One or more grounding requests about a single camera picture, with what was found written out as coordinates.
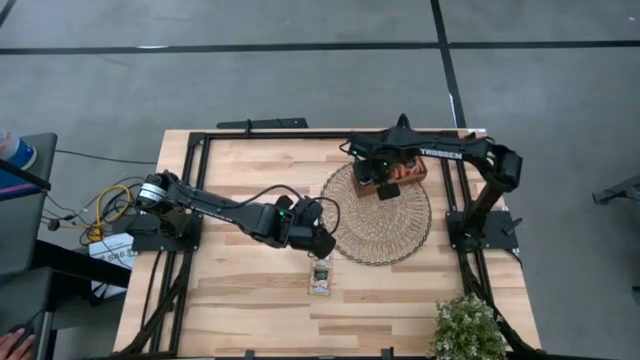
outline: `person's hand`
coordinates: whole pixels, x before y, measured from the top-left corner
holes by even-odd
[[[20,344],[13,353],[9,354],[13,345],[22,337],[22,334],[24,334],[24,329],[20,329],[13,334],[9,333],[0,338],[0,360],[31,360],[33,356],[31,345],[33,345],[33,339],[35,338],[33,335],[29,336],[27,340]]]

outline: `green plant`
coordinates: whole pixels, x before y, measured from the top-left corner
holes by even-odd
[[[505,343],[493,319],[493,309],[484,301],[471,295],[436,306],[438,317],[432,351],[439,360],[505,359]]]

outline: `wooden tabletop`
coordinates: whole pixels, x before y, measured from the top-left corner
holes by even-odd
[[[182,173],[188,136],[189,131],[183,130],[165,133],[158,171]],[[329,175],[350,161],[338,149],[342,142],[214,140],[205,189],[238,201],[284,183],[301,194],[318,196]],[[197,150],[192,184],[199,158]],[[191,269],[179,355],[241,356],[253,349],[258,356],[375,356],[390,346],[397,355],[429,353],[435,302],[461,294],[462,282],[457,257],[448,244],[440,161],[424,161],[429,174],[422,185],[433,210],[425,245],[408,259],[385,267],[359,265],[334,251],[328,298],[307,294],[310,259],[306,253],[269,248],[233,225],[205,217],[202,243]],[[458,204],[463,204],[453,162],[451,173]],[[472,166],[467,166],[467,175],[475,197],[484,182]],[[260,201],[274,202],[280,194],[284,193],[270,193]],[[140,328],[155,256],[145,253],[136,259],[115,350],[128,345]],[[485,257],[496,305],[522,338],[538,347],[519,264],[502,250],[485,251]],[[156,306],[164,258],[150,309]],[[168,348],[172,320],[170,314],[160,349]]]

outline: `woven placemat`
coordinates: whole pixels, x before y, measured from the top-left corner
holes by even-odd
[[[353,188],[353,164],[333,173],[322,196],[340,205],[340,225],[333,234],[336,249],[365,265],[381,266],[402,261],[418,251],[431,228],[431,203],[420,184],[401,187],[400,196],[380,201],[376,193],[359,198]],[[333,229],[335,205],[322,200],[322,222]]]

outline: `leaves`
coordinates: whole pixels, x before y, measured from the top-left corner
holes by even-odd
[[[502,360],[505,344],[493,309],[475,295],[437,303],[432,350],[438,359]]]

